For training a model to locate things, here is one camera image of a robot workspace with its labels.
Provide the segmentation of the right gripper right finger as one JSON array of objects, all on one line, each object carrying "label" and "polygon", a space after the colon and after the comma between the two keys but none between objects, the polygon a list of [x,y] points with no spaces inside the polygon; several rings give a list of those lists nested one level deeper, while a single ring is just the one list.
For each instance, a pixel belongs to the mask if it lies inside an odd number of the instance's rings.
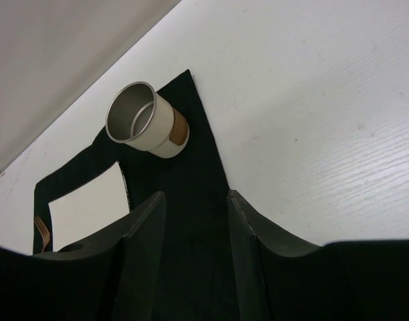
[{"label": "right gripper right finger", "polygon": [[409,239],[318,246],[227,203],[242,320],[409,320]]}]

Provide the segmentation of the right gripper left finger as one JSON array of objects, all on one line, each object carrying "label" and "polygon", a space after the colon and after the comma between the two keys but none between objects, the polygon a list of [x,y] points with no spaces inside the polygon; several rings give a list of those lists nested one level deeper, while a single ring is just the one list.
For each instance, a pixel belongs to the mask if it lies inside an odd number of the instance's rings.
[{"label": "right gripper left finger", "polygon": [[0,320],[149,320],[165,232],[157,192],[57,252],[0,247]]}]

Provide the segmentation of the black cloth placemat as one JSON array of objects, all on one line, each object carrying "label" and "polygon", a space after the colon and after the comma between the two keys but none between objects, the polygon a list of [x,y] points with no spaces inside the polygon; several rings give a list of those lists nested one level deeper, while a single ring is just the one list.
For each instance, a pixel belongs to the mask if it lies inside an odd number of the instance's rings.
[{"label": "black cloth placemat", "polygon": [[238,320],[228,228],[229,186],[192,74],[158,92],[188,121],[190,136],[163,159],[113,142],[105,130],[64,166],[39,181],[33,213],[53,227],[49,204],[114,164],[124,175],[131,208],[157,191],[166,196],[166,228],[153,320]]}]

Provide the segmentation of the square white plate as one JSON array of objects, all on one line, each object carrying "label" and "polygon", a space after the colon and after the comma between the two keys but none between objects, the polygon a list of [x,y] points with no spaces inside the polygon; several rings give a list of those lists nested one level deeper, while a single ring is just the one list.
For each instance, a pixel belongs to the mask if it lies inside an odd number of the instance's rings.
[{"label": "square white plate", "polygon": [[53,229],[53,250],[81,240],[130,212],[120,165],[89,183],[49,203]]}]

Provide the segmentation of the copper fork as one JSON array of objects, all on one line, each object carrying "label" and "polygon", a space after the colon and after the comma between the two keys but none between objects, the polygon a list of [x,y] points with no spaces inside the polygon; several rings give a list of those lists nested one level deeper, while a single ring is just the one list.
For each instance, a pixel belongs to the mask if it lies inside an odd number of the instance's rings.
[{"label": "copper fork", "polygon": [[35,216],[33,218],[34,224],[37,227],[39,234],[42,239],[42,250],[41,253],[43,253],[46,249],[46,247],[49,245],[50,240],[51,240],[51,233],[45,223],[42,221],[42,219],[39,216]]}]

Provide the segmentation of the white paper cup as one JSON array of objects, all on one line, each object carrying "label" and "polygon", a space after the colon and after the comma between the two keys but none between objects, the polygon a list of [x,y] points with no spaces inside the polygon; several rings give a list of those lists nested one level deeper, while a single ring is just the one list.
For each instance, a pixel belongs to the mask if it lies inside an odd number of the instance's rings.
[{"label": "white paper cup", "polygon": [[190,136],[186,118],[146,82],[120,90],[106,114],[111,140],[160,158],[182,152]]}]

